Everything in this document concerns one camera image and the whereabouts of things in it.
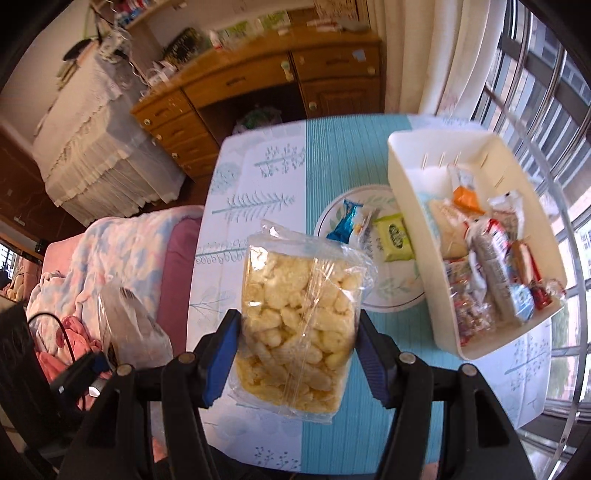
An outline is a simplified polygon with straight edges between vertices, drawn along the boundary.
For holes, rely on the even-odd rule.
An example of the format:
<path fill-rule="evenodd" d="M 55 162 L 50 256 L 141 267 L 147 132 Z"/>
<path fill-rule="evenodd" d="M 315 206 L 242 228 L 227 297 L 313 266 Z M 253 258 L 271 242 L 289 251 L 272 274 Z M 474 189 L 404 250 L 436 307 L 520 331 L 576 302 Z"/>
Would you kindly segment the white red-edged snack packet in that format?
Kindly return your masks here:
<path fill-rule="evenodd" d="M 524 238 L 525 212 L 523 197 L 517 190 L 511 190 L 503 195 L 488 199 L 491 216 L 499 221 L 510 241 Z"/>

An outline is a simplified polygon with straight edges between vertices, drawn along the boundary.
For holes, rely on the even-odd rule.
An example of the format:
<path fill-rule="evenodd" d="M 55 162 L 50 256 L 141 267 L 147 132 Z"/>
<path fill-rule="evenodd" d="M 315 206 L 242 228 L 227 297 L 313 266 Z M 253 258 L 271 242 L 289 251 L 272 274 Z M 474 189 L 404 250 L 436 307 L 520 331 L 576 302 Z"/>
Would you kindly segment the brown chocolate candy wrapper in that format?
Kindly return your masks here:
<path fill-rule="evenodd" d="M 529 290 L 537 310 L 549 307 L 554 300 L 563 301 L 566 298 L 566 290 L 557 279 L 532 281 Z"/>

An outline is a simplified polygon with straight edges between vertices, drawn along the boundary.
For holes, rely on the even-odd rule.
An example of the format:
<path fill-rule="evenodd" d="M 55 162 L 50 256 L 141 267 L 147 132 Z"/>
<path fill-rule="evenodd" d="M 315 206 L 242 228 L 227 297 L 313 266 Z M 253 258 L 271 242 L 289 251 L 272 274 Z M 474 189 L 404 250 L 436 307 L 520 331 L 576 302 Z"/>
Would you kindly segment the wooden bookshelf hutch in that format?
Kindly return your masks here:
<path fill-rule="evenodd" d="M 131 37 L 130 58 L 145 72 L 162 56 L 163 47 L 148 26 L 148 21 L 166 10 L 187 6 L 186 1 L 90 1 L 89 7 L 104 22 L 120 26 Z"/>

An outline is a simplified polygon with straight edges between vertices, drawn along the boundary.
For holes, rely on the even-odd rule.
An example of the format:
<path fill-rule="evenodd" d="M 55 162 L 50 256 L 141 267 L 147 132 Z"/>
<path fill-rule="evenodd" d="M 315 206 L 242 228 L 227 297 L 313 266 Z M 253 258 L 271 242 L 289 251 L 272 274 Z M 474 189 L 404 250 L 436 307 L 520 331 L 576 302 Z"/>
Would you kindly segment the green candy packet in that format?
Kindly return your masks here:
<path fill-rule="evenodd" d="M 415 258 L 411 240 L 400 213 L 383 216 L 374 221 L 386 262 Z"/>

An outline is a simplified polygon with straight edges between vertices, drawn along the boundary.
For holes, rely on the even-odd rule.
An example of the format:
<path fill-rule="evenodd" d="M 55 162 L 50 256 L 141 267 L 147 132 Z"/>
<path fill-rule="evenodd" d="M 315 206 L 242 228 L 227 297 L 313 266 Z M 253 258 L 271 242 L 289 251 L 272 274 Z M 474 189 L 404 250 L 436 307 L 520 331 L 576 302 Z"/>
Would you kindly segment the white plastic storage bin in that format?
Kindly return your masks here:
<path fill-rule="evenodd" d="M 476 360 L 562 309 L 566 274 L 549 219 L 498 135 L 401 131 L 388 147 L 440 349 Z"/>

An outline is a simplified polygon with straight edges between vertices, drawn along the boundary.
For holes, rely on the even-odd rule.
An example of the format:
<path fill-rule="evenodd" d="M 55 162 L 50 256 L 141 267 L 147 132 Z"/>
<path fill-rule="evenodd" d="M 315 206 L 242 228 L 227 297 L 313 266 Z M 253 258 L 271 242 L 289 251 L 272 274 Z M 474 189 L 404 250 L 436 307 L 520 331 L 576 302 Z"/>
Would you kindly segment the white small bottle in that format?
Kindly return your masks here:
<path fill-rule="evenodd" d="M 208 32 L 209 39 L 211 40 L 211 46 L 216 51 L 221 51 L 223 49 L 223 44 L 221 42 L 221 38 L 216 31 L 211 30 Z"/>

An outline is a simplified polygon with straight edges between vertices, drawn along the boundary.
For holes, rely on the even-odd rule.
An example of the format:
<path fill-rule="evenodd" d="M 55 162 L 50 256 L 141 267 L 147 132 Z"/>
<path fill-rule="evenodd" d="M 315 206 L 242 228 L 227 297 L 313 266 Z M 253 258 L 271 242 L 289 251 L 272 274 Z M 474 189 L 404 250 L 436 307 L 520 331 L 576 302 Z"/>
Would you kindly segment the dark wooden door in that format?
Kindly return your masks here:
<path fill-rule="evenodd" d="M 48 196 L 37 164 L 1 129 L 1 219 L 36 242 L 49 244 L 85 227 Z"/>

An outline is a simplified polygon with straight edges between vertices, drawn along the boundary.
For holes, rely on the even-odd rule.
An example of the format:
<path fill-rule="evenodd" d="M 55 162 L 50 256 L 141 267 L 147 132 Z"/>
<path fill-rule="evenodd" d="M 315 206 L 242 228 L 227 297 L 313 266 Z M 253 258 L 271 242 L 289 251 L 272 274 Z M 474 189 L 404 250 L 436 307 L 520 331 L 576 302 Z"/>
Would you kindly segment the metal window security grille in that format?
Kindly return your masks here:
<path fill-rule="evenodd" d="M 498 133 L 542 201 L 566 272 L 550 320 L 543 412 L 519 435 L 536 476 L 556 479 L 590 436 L 590 64 L 556 14 L 509 1 L 473 120 Z"/>

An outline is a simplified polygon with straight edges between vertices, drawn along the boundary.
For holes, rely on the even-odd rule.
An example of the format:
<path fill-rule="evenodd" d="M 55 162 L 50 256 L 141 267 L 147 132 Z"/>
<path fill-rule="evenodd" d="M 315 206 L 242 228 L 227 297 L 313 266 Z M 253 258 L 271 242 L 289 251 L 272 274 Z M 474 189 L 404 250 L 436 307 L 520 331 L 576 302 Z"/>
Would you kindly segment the orange cookie tray pack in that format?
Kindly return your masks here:
<path fill-rule="evenodd" d="M 137 370 L 155 368 L 173 358 L 168 335 L 120 282 L 102 286 L 97 313 L 103 352 L 113 369 L 123 364 Z"/>

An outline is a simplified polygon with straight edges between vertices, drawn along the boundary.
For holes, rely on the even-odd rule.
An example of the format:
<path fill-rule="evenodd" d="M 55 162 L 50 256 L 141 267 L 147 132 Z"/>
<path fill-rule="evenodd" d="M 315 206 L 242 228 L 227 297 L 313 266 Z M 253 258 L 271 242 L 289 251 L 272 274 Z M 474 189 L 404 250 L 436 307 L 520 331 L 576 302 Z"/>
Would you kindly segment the mixed nuts clear bag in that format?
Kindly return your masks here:
<path fill-rule="evenodd" d="M 460 344 L 466 346 L 475 337 L 494 330 L 493 304 L 487 297 L 487 282 L 474 251 L 463 258 L 445 260 L 444 264 Z"/>

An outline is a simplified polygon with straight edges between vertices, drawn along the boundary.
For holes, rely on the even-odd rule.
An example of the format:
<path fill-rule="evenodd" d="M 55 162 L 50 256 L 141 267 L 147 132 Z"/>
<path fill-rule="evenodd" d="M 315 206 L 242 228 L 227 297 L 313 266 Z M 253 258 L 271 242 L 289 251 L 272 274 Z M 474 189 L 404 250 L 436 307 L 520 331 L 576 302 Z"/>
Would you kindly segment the floral ceramic plate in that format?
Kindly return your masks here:
<path fill-rule="evenodd" d="M 335 229 L 346 213 L 345 200 L 374 209 L 374 219 L 400 212 L 388 185 L 363 185 L 346 191 L 329 202 L 318 217 L 315 235 L 325 237 Z M 425 299 L 416 260 L 387 262 L 379 234 L 373 224 L 365 232 L 361 246 L 378 270 L 374 288 L 363 300 L 363 308 L 372 312 L 393 313 L 411 308 Z"/>

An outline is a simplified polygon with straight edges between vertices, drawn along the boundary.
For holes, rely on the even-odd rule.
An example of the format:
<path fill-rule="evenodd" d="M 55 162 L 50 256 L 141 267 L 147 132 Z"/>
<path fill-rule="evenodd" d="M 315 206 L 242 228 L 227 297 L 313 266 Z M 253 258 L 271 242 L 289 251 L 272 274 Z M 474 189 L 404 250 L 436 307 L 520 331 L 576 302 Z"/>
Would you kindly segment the wooden desk with drawers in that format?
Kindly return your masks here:
<path fill-rule="evenodd" d="M 382 112 L 383 65 L 373 32 L 294 27 L 201 55 L 130 113 L 197 180 L 212 174 L 223 140 L 257 108 L 284 122 Z"/>

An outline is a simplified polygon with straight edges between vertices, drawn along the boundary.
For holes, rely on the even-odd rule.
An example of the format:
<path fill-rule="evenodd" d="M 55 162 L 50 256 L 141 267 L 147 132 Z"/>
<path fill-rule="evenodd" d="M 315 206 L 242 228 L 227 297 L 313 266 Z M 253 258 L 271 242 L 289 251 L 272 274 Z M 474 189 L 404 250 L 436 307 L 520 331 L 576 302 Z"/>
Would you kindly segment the pastel fleece blanket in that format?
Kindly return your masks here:
<path fill-rule="evenodd" d="M 174 207 L 133 218 L 107 217 L 71 239 L 50 245 L 57 263 L 26 302 L 26 315 L 78 317 L 101 341 L 97 313 L 103 285 L 129 289 L 168 335 L 174 354 L 186 346 L 194 255 L 204 209 Z"/>

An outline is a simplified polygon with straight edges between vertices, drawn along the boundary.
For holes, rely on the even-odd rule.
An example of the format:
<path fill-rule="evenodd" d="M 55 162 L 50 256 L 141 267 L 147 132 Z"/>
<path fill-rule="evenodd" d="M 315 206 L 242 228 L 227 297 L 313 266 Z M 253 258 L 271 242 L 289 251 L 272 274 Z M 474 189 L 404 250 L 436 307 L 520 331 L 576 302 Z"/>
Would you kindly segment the beige pastry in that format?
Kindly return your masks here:
<path fill-rule="evenodd" d="M 469 217 L 449 199 L 432 199 L 427 205 L 439 232 L 442 258 L 454 260 L 466 257 L 469 254 L 466 241 Z"/>

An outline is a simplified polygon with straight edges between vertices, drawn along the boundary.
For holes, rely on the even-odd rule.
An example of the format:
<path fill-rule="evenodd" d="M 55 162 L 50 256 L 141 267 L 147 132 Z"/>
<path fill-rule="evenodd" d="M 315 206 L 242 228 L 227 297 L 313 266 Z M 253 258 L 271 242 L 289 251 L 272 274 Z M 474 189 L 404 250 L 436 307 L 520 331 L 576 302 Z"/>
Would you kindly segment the pink cloth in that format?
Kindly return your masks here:
<path fill-rule="evenodd" d="M 73 315 L 59 319 L 52 314 L 37 314 L 30 329 L 37 360 L 49 383 L 86 353 L 103 350 L 102 342 Z"/>

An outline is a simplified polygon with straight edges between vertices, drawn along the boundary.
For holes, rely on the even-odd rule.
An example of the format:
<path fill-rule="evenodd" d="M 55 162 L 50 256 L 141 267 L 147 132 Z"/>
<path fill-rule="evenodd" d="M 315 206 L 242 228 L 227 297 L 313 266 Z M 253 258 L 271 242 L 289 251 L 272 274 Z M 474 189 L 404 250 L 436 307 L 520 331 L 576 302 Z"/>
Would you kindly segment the plastic bag under desk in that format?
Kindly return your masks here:
<path fill-rule="evenodd" d="M 266 128 L 281 123 L 283 123 L 283 119 L 280 110 L 273 107 L 256 108 L 236 122 L 232 134 L 238 135 L 249 130 Z"/>

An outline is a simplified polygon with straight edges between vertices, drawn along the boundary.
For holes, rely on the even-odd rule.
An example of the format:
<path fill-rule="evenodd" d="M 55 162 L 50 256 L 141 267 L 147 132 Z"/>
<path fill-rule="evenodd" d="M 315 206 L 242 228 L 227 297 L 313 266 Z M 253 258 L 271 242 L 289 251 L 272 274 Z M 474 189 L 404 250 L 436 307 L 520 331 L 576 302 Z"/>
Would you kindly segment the long red white biscuit pack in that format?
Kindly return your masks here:
<path fill-rule="evenodd" d="M 534 300 L 529 288 L 514 275 L 511 243 L 503 225 L 493 218 L 480 217 L 468 229 L 467 243 L 476 252 L 501 317 L 528 322 L 533 317 Z"/>

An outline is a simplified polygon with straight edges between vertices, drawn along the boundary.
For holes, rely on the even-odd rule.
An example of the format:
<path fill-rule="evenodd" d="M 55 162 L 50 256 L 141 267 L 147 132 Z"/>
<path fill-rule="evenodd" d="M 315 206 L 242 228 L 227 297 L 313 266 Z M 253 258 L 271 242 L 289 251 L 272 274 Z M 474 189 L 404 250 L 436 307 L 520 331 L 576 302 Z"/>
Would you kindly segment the white orange snack bar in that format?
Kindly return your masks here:
<path fill-rule="evenodd" d="M 484 215 L 481 208 L 473 173 L 457 165 L 448 166 L 452 186 L 452 201 L 461 210 L 475 215 Z"/>

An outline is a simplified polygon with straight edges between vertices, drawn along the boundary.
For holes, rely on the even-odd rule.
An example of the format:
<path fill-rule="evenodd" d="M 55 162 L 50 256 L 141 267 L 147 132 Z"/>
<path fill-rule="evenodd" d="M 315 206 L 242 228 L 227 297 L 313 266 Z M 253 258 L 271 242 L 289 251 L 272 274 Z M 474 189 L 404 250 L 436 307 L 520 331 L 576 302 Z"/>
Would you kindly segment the blue foil candy packet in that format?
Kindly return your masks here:
<path fill-rule="evenodd" d="M 339 243 L 348 244 L 353 229 L 356 227 L 356 218 L 362 213 L 363 204 L 345 199 L 342 201 L 342 217 L 339 222 L 329 231 L 327 238 Z"/>

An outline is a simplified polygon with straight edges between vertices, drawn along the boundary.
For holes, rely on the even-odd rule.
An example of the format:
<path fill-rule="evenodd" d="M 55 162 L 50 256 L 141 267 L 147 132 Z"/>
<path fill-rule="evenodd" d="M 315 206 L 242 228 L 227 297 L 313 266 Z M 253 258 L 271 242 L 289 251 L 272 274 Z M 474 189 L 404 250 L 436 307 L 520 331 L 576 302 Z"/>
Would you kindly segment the white lace covered cabinet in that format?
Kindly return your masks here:
<path fill-rule="evenodd" d="M 130 113 L 143 91 L 127 64 L 91 51 L 34 140 L 46 193 L 84 226 L 179 195 L 184 173 Z"/>

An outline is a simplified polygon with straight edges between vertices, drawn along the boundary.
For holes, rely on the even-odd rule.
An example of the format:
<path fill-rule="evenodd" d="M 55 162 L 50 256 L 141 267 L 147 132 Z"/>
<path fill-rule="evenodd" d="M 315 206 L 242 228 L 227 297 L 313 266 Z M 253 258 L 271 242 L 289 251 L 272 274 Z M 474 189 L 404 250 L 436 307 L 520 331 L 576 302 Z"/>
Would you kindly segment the cream floral curtain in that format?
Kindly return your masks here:
<path fill-rule="evenodd" d="M 370 1 L 385 47 L 385 111 L 468 119 L 483 92 L 506 3 Z"/>

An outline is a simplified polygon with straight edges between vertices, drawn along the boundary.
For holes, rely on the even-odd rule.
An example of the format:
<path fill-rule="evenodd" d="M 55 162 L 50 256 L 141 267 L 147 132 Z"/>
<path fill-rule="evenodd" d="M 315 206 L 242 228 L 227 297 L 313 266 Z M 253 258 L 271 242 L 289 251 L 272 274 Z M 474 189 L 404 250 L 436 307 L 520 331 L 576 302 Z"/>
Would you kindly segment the patterned cardboard box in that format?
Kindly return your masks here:
<path fill-rule="evenodd" d="M 356 0 L 315 0 L 314 4 L 320 19 L 360 19 Z"/>

